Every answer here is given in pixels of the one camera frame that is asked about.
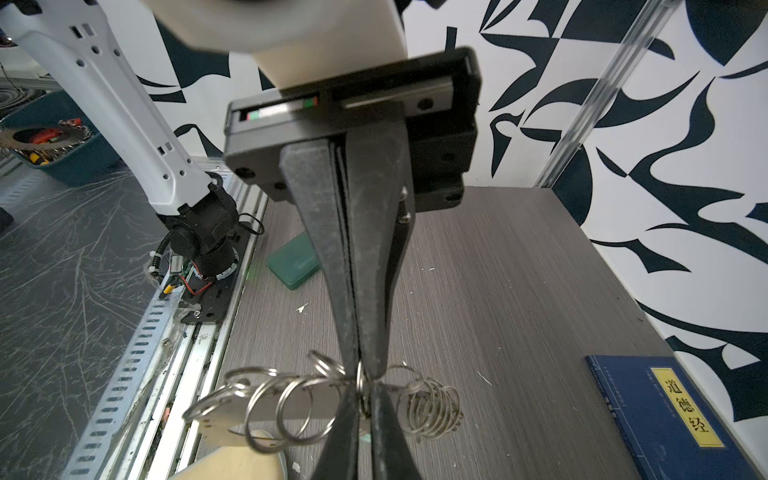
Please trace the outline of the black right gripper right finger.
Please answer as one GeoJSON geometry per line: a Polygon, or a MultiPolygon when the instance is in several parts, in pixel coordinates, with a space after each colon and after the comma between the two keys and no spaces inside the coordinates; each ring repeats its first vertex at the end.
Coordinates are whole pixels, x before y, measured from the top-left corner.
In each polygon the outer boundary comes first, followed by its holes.
{"type": "Polygon", "coordinates": [[[421,480],[396,410],[383,383],[371,385],[372,470],[376,480],[421,480]]]}

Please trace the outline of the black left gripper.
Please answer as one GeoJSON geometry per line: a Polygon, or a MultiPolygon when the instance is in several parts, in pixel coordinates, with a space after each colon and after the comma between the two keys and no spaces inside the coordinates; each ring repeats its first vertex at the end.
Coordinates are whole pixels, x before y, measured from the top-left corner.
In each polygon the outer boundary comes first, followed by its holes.
{"type": "Polygon", "coordinates": [[[387,271],[410,155],[417,212],[457,207],[481,85],[475,51],[459,47],[228,106],[223,160],[272,200],[293,199],[324,274],[348,375],[360,359],[370,380],[387,369],[387,271]],[[348,131],[350,264],[336,149],[321,139],[348,131]]]}

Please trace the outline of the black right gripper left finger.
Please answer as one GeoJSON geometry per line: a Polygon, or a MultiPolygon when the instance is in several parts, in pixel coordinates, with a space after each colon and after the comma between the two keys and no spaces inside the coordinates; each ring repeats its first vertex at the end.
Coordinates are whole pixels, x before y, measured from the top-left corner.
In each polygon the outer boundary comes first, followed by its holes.
{"type": "Polygon", "coordinates": [[[359,394],[349,386],[336,412],[334,425],[312,474],[312,480],[353,480],[358,475],[359,394]]]}

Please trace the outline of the silver keyring cluster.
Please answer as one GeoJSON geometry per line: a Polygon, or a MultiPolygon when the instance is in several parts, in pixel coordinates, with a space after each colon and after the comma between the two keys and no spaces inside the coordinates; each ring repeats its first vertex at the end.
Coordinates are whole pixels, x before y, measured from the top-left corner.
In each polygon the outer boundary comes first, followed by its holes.
{"type": "MultiPolygon", "coordinates": [[[[271,367],[229,370],[222,384],[195,401],[182,415],[219,446],[245,445],[259,453],[313,445],[339,424],[338,410],[348,389],[366,396],[370,384],[357,373],[312,350],[313,372],[300,375],[271,367]]],[[[408,437],[439,439],[464,420],[458,390],[401,362],[387,368],[384,390],[397,425],[408,437]]]]}

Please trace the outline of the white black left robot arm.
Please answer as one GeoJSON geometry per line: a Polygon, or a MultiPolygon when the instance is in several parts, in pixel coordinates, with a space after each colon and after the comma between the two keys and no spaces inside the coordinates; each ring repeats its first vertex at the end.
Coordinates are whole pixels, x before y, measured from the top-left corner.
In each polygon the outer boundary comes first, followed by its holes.
{"type": "MultiPolygon", "coordinates": [[[[477,137],[468,47],[410,57],[403,1],[152,1],[189,47],[250,54],[268,92],[229,104],[224,161],[298,210],[328,286],[342,364],[387,369],[392,297],[416,215],[457,206],[477,137]]],[[[2,30],[125,161],[177,249],[211,276],[233,200],[196,166],[96,1],[5,1],[2,30]]]]}

